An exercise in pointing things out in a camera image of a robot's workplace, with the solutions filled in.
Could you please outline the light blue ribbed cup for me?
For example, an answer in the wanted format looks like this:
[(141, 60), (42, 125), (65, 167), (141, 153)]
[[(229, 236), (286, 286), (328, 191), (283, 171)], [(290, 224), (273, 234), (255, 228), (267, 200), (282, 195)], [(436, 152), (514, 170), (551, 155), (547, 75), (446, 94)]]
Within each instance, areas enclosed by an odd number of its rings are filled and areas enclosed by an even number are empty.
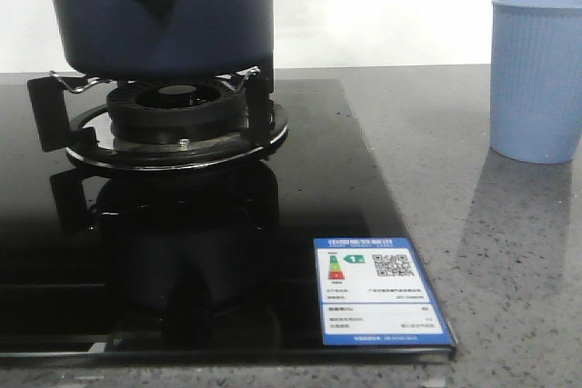
[(581, 0), (493, 0), (490, 146), (571, 161), (581, 138)]

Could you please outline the blue energy label sticker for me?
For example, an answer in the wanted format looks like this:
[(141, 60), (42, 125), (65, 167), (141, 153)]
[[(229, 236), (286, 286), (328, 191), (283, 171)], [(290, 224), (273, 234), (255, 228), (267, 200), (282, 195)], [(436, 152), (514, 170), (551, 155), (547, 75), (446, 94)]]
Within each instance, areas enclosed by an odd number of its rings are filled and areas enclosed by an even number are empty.
[(324, 345), (454, 345), (407, 238), (316, 238), (314, 249)]

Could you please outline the black glass gas cooktop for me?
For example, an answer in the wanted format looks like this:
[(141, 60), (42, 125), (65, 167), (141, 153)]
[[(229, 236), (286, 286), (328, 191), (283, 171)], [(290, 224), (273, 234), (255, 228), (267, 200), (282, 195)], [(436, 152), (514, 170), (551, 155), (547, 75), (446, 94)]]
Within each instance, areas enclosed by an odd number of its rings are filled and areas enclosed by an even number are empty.
[(323, 344), (314, 240), (409, 238), (341, 84), (282, 80), (275, 99), (289, 134), (272, 156), (123, 176), (43, 152), (25, 83), (2, 84), (2, 362), (451, 358), (454, 335)]

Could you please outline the black pot support grate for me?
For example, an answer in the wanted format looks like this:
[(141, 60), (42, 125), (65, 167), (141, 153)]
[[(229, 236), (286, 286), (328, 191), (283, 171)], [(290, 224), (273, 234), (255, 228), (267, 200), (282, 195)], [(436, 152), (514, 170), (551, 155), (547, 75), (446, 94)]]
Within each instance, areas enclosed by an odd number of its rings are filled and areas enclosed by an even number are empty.
[(106, 100), (74, 119), (69, 118), (65, 94), (79, 95), (102, 84), (98, 77), (63, 77), (51, 72), (47, 77), (29, 80), (27, 89), (43, 150), (63, 149), (72, 162), (106, 171), (154, 173), (206, 169), (251, 156), (270, 155), (286, 140), (286, 112), (271, 99), (269, 78), (257, 67), (243, 75), (157, 82), (184, 84), (203, 80), (217, 80), (245, 93), (242, 123), (228, 134), (201, 141), (183, 138), (174, 144), (143, 144), (116, 137)]

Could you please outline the dark blue saucepan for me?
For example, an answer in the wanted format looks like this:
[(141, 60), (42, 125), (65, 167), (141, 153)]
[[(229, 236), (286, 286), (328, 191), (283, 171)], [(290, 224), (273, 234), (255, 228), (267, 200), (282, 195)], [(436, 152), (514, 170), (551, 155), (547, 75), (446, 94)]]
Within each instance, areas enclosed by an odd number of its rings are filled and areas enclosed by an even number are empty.
[(53, 0), (66, 61), (110, 79), (219, 75), (272, 57), (273, 0)]

